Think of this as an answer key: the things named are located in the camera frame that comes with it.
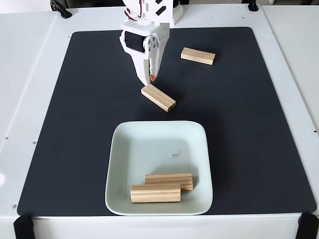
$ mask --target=square plate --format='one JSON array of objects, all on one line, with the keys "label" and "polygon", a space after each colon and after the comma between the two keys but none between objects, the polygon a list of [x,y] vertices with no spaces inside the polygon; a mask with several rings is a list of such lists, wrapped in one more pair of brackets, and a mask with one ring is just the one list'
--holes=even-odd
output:
[{"label": "square plate", "polygon": [[[131,203],[130,187],[146,174],[188,173],[194,189],[179,203]],[[197,215],[211,206],[213,189],[204,128],[191,121],[137,121],[114,131],[105,203],[119,215]]]}]

